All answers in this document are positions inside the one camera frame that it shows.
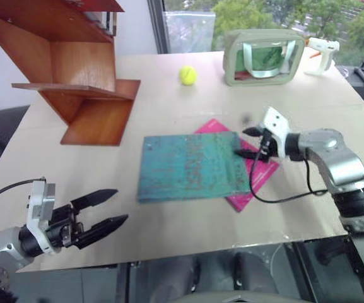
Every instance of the pink paper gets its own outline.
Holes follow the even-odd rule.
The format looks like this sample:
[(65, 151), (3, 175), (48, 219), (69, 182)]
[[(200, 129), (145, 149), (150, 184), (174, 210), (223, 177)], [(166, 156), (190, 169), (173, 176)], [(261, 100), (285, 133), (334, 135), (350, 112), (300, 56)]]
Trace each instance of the pink paper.
[[(196, 134), (203, 133), (221, 133), (223, 131), (230, 131), (223, 124), (221, 124), (217, 119), (212, 119), (208, 121), (203, 127), (198, 129)], [(242, 144), (242, 148), (257, 151), (257, 148), (250, 145), (244, 140), (240, 140)], [(249, 176), (250, 168), (252, 167), (253, 160), (246, 159), (246, 169)], [(258, 161), (256, 164), (256, 170), (253, 173), (253, 190), (257, 193), (264, 183), (273, 175), (273, 173), (277, 170), (279, 164), (275, 161), (270, 160), (268, 163), (264, 163), (262, 161)], [(253, 198), (253, 195), (250, 194), (238, 194), (236, 196), (229, 196), (226, 199), (232, 204), (234, 209), (238, 212), (241, 212), (247, 203)]]

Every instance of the yellow tennis ball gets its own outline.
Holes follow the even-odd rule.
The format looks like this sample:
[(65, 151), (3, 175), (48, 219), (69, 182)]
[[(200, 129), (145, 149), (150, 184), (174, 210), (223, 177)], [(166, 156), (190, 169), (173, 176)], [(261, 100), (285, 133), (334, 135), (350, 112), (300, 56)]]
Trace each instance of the yellow tennis ball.
[(191, 66), (184, 66), (179, 71), (179, 79), (183, 85), (193, 85), (197, 80), (197, 73)]

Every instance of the blue book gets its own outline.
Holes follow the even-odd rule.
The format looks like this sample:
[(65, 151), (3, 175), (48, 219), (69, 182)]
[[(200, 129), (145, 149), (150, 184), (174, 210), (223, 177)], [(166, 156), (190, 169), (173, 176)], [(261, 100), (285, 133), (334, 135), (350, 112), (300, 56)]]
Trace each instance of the blue book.
[(250, 192), (237, 133), (145, 137), (138, 201), (225, 197)]

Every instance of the transparent pouch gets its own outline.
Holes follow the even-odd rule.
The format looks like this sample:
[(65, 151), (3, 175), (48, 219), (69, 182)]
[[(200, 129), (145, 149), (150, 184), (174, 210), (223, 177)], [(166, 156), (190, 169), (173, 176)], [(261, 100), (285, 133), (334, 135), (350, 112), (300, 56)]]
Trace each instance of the transparent pouch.
[(298, 68), (305, 39), (293, 30), (234, 30), (225, 37), (223, 67), (229, 85), (286, 83)]

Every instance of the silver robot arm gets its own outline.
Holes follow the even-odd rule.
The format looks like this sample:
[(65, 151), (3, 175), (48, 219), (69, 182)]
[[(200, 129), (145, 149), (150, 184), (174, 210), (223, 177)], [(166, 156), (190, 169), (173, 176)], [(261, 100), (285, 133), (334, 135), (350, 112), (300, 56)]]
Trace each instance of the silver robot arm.
[(117, 230), (128, 215), (108, 218), (86, 231), (76, 219), (81, 210), (105, 202), (116, 192), (102, 189), (54, 209), (55, 184), (33, 181), (26, 224), (0, 231), (0, 288), (7, 290), (11, 274), (43, 253), (57, 254), (70, 246), (82, 249)]
[(364, 232), (364, 165), (333, 129), (292, 133), (288, 121), (269, 107), (258, 129), (272, 138), (272, 156), (291, 160), (309, 160), (319, 173), (340, 212), (340, 221), (348, 232)]

